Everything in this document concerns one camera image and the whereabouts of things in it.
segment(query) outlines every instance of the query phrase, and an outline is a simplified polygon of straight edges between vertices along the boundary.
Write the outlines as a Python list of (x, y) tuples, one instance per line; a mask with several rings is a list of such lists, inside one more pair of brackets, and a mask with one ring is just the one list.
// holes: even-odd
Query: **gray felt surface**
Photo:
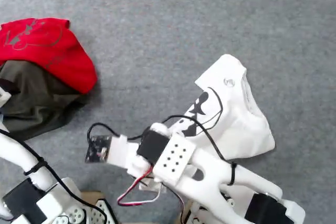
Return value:
[[(121, 221), (172, 223), (178, 201), (165, 195), (154, 205), (117, 207), (132, 179), (119, 168), (84, 164), (87, 128), (101, 121), (132, 136), (183, 113), (201, 92), (194, 80), (228, 53), (247, 67), (277, 143), (241, 163), (298, 202), (306, 224), (335, 223), (336, 0), (0, 0), (0, 10), (1, 23), (71, 20), (99, 84), (69, 125), (29, 144), (61, 177), (103, 191)], [(4, 191), (23, 179), (8, 162), (0, 171)]]

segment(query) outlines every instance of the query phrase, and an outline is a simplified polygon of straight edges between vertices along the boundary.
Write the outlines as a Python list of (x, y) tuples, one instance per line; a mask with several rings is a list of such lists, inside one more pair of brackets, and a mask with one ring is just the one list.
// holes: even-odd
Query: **black wire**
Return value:
[(169, 191), (171, 191), (179, 200), (180, 205), (181, 205), (181, 212), (180, 212), (180, 222), (181, 224), (184, 224), (183, 221), (183, 215), (184, 215), (184, 203), (182, 202), (181, 198), (178, 196), (178, 194), (169, 186), (165, 185), (164, 183), (162, 183), (162, 185), (164, 185)]
[[(4, 134), (8, 137), (10, 137), (11, 139), (15, 140), (11, 134), (9, 134), (8, 132), (1, 130), (0, 129), (0, 133)], [(23, 148), (25, 148), (27, 151), (29, 151), (34, 157), (37, 158), (37, 160), (41, 160), (42, 157), (39, 156), (29, 145), (27, 145), (25, 142), (21, 142), (18, 140), (15, 140), (18, 144), (20, 144)], [(107, 223), (107, 215), (104, 213), (103, 210), (101, 210), (99, 207), (94, 206), (88, 202), (86, 202), (85, 200), (82, 200), (81, 198), (77, 197), (68, 187), (66, 184), (64, 184), (64, 182), (62, 181), (62, 179), (57, 175), (57, 173), (54, 171), (54, 169), (52, 169), (48, 164), (46, 165), (46, 168), (48, 169), (48, 171), (53, 175), (53, 177), (55, 178), (55, 180), (64, 188), (64, 190), (72, 197), (74, 198), (76, 201), (82, 203), (83, 205), (86, 205), (90, 208), (93, 208), (97, 211), (99, 211), (103, 216), (104, 216), (104, 224)]]
[(58, 218), (58, 217), (67, 217), (67, 218), (68, 218), (68, 224), (70, 224), (69, 216), (67, 216), (67, 215), (59, 215), (59, 216), (57, 216), (57, 218)]
[(168, 116), (165, 120), (163, 120), (162, 123), (165, 123), (172, 118), (186, 118), (186, 119), (189, 119), (189, 120), (193, 121), (194, 123), (196, 123), (203, 130), (205, 135), (208, 137), (208, 139), (210, 140), (212, 146), (214, 147), (214, 149), (215, 149), (216, 153), (218, 154), (218, 156), (220, 157), (220, 159), (227, 162), (225, 157), (221, 154), (220, 150), (218, 149), (218, 146), (216, 145), (214, 139), (209, 134), (208, 130), (198, 120), (196, 120), (196, 119), (194, 119), (190, 116), (187, 116), (187, 115), (171, 115), (171, 116)]
[[(90, 143), (91, 131), (92, 131), (92, 129), (93, 129), (94, 127), (96, 127), (96, 126), (102, 126), (102, 127), (104, 127), (105, 129), (107, 129), (109, 132), (111, 132), (114, 136), (116, 136), (116, 137), (120, 137), (120, 134), (117, 133), (117, 132), (115, 132), (115, 131), (114, 131), (110, 126), (108, 126), (107, 124), (97, 122), (97, 123), (94, 123), (93, 125), (91, 125), (91, 126), (89, 127), (89, 129), (88, 129), (87, 136), (86, 136), (86, 137), (87, 137), (87, 141), (88, 141), (88, 143)], [(134, 140), (137, 140), (137, 139), (139, 139), (139, 138), (142, 138), (142, 135), (143, 135), (143, 134), (141, 134), (141, 135), (139, 135), (139, 136), (128, 137), (127, 140), (129, 140), (129, 141), (134, 141)]]

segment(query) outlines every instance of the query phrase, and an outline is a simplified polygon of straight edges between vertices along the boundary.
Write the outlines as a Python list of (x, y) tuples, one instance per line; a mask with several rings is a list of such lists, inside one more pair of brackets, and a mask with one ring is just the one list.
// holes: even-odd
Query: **white robot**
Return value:
[[(104, 162), (127, 169), (136, 177), (118, 198), (121, 206), (147, 201), (122, 202), (137, 183), (140, 189), (169, 188), (194, 203), (182, 223), (205, 224), (302, 224), (304, 210), (282, 199), (282, 190), (272, 182), (227, 159), (267, 152), (275, 141), (264, 114), (257, 106), (246, 79), (246, 68), (231, 55), (221, 56), (195, 83), (201, 96), (179, 120), (168, 128), (154, 123), (130, 142), (102, 123), (88, 131), (86, 162)], [(114, 136), (90, 137), (96, 125)], [(196, 170), (203, 178), (195, 177)]]
[(0, 157), (20, 166), (28, 176), (8, 194), (0, 195), (1, 219), (12, 224), (117, 223), (104, 199), (96, 206), (83, 201), (74, 182), (70, 178), (61, 180), (27, 144), (0, 130), (0, 145)]

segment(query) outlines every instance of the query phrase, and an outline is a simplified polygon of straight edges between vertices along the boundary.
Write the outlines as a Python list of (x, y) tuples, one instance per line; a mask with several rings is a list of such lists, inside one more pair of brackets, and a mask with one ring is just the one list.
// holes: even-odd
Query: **red and white wire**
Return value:
[(117, 204), (119, 206), (122, 206), (122, 207), (130, 207), (130, 206), (140, 206), (140, 205), (144, 205), (144, 204), (147, 204), (147, 203), (152, 203), (154, 201), (156, 201), (159, 196), (160, 196), (160, 192), (161, 192), (161, 188), (162, 186), (160, 187), (160, 190), (157, 194), (157, 196), (153, 199), (149, 199), (149, 200), (142, 200), (142, 201), (129, 201), (129, 202), (121, 202), (121, 200), (131, 191), (133, 190), (133, 188), (135, 186), (137, 186), (137, 184), (144, 178), (146, 178), (151, 172), (153, 171), (153, 167), (149, 168), (142, 176), (140, 176), (139, 178), (137, 178), (133, 183), (132, 185), (122, 194), (118, 197), (117, 199)]

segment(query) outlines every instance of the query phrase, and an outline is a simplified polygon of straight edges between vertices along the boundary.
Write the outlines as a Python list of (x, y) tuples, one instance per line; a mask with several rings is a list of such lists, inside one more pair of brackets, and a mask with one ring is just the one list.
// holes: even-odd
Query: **red cloth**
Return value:
[(89, 92), (97, 82), (95, 67), (69, 24), (56, 18), (2, 24), (0, 65), (7, 60), (34, 62), (75, 90)]

